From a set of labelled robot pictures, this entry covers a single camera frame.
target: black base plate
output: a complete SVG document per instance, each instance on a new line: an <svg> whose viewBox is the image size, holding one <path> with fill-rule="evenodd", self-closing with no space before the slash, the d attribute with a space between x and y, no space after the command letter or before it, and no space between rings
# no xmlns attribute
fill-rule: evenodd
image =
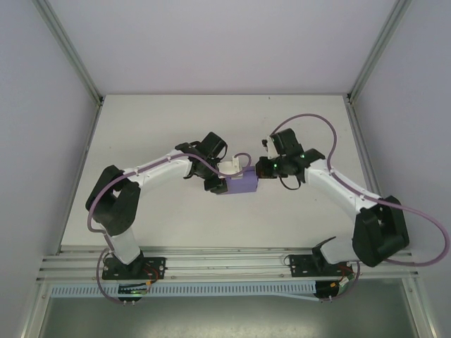
<svg viewBox="0 0 451 338"><path fill-rule="evenodd" d="M128 265L122 264L117 258L105 259L105 266L101 278L103 280L149 280L149 274L155 280L155 274L158 273L158 279L164 279L166 270L166 258L164 257L144 257L140 259L140 268L130 269Z"/></svg>
<svg viewBox="0 0 451 338"><path fill-rule="evenodd" d="M289 255L291 277L341 277L339 265L346 266L346 262L328 265L322 271L316 267L312 255Z"/></svg>

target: metal frame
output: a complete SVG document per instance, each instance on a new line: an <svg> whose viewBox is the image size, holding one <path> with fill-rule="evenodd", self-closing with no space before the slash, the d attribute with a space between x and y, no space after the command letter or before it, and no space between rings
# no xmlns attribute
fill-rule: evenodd
<svg viewBox="0 0 451 338"><path fill-rule="evenodd" d="M45 319L45 313L52 297L54 287L75 290L81 287L95 286L95 269L99 254L103 247L99 246L63 246L57 256L46 256L37 276L34 292L33 306L27 326L22 337L38 337ZM242 285L268 285L263 294L273 296L293 296L304 301L303 296L294 296L292 292L274 292L277 286L303 284L315 280L329 280L331 277L301 277L292 278L290 266L285 263L285 258L290 254L310 254L310 249L171 249L171 248L144 248L145 256L164 256L167 258L165 279L162 287L180 287L190 285L193 287L205 287L214 283L216 285L242 286ZM412 256L408 251L401 251L396 259L411 261ZM401 267L382 263L376 268L362 266L361 276L368 279L399 279L415 280L418 273L415 268ZM103 281L105 288L115 287L116 281ZM193 292L183 292L179 296L199 296ZM408 305L421 308L417 298L412 298ZM423 330L424 317L417 316L415 325Z"/></svg>
<svg viewBox="0 0 451 338"><path fill-rule="evenodd" d="M355 104L355 102L359 98L359 95L362 92L366 81L369 79L370 74L373 72L374 67L379 61L379 58L381 57L383 51L387 47L388 42L393 36L393 33L395 33L402 17L406 13L411 2L412 0L397 0L396 4L393 6L390 15L384 23L382 30L379 33L379 36L377 37L376 42L365 61L362 70L360 70L359 76L357 77L354 86L352 86L351 92L349 94L350 102L352 104Z"/></svg>
<svg viewBox="0 0 451 338"><path fill-rule="evenodd" d="M55 254L58 255L61 250L61 242L63 241L64 232L66 231L66 227L69 221L70 211L72 210L72 205L75 200L75 195L77 193L78 185L80 183L80 180L82 178L82 172L83 168L85 167L86 159L87 159L87 153L89 152L89 148L91 147L92 139L94 138L94 133L96 131L97 123L99 122L99 117L101 114L101 110L104 107L104 100L101 100L100 106L97 106L96 113L94 114L89 128L89 134L88 138L86 139L85 146L83 149L85 150L82 154L82 157L80 159L80 165L77 168L77 173L75 174L75 181L73 183L73 186L70 188L70 201L68 205L66 206L66 209L64 211L64 219L63 219L63 227L62 231L59 237L58 241L58 247L55 249Z"/></svg>
<svg viewBox="0 0 451 338"><path fill-rule="evenodd" d="M85 65L81 61L77 50L70 41L69 36L64 30L64 27L56 16L50 3L47 0L32 0L32 2L39 11L39 14L41 14L42 20L46 23L55 40L58 42L64 55L66 55L70 65L73 67L81 82L85 86L88 94L97 104L97 107L100 107L102 101L101 94L92 80L91 75L89 75Z"/></svg>

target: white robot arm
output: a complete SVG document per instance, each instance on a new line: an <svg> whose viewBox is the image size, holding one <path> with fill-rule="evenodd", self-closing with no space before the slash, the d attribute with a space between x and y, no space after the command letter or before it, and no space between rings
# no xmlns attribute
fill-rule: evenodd
<svg viewBox="0 0 451 338"><path fill-rule="evenodd" d="M150 189L172 179L196 175L204 179L205 190L215 194L232 193L236 182L218 176L205 165L208 163L214 169L225 170L228 175L238 174L241 170L238 158L220 163L218 155L223 149L227 149L227 144L210 132L202 142L179 144L155 161L125 170L119 170L114 165L105 168L86 202L86 209L100 223L101 232L114 256L123 265L131 264L141 255L131 225L135 220L139 198ZM112 184L119 177L122 179Z"/></svg>
<svg viewBox="0 0 451 338"><path fill-rule="evenodd" d="M321 190L355 222L351 239L331 237L313 248L311 258L318 270L343 261L362 261L368 266L376 266L408 245L409 237L402 211L365 199L364 196L382 198L332 168L341 180L362 194L359 196L343 187L332 177L324 155L316 149L304 151L291 129L273 134L263 143L268 156L261 157L256 164L256 177L282 179L294 175L299 187L305 183ZM228 183L224 177L212 172L201 161L180 157L181 154L194 154L215 169L235 170L236 173L236 170L240 170L236 159L230 163L220 163L218 158L226 147L226 143L211 132L202 142L180 144L166 156L139 167L119 170L112 165L104 170L87 200L86 208L94 209L94 220L103 227L114 256L123 265L131 264L142 255L130 228L135 220L140 195L173 178L189 178L193 175L204 179L205 190L216 194L227 192ZM111 186L93 206L99 192L120 176L127 176L127 179ZM392 196L384 201L399 204Z"/></svg>
<svg viewBox="0 0 451 338"><path fill-rule="evenodd" d="M389 196L382 199L355 184L335 168L329 170L325 156L316 149L304 151L291 129L273 134L262 143L268 156L261 157L256 164L259 178L282 180L287 176L295 176L299 187L305 183L321 190L354 221L352 238L331 237L313 248L313 261L318 270L348 261L361 261L374 267L409 244L402 211L364 197L400 204L396 198ZM340 184L331 171L361 194L355 194Z"/></svg>

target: purple object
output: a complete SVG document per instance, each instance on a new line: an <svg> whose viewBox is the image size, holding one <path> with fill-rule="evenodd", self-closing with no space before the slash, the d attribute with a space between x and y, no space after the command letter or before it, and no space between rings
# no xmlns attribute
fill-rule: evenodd
<svg viewBox="0 0 451 338"><path fill-rule="evenodd" d="M255 167L248 167L241 178L227 177L227 192L221 195L242 194L245 192L256 192L259 178L255 173Z"/></svg>

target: white backdrop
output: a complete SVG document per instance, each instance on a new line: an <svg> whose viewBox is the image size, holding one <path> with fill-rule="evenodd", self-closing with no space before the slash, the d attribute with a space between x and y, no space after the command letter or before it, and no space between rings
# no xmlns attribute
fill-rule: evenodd
<svg viewBox="0 0 451 338"><path fill-rule="evenodd" d="M334 166L363 185L341 96L107 96L63 245L105 245L101 235L87 230L85 202L106 166L152 161L210 131L227 141L229 158L246 151L256 163L265 155L261 140L299 113L318 113L334 124ZM305 149L330 150L332 135L322 121L303 118L290 127ZM351 237L353 228L353 220L306 185L291 192L278 180L261 180L256 193L216 196L204 191L198 177L148 192L133 225L139 245L195 247L311 247L333 235Z"/></svg>
<svg viewBox="0 0 451 338"><path fill-rule="evenodd" d="M102 94L344 94L395 0L49 2Z"/></svg>
<svg viewBox="0 0 451 338"><path fill-rule="evenodd" d="M0 336L15 338L42 257L58 250L96 110L29 0L1 2L0 102Z"/></svg>

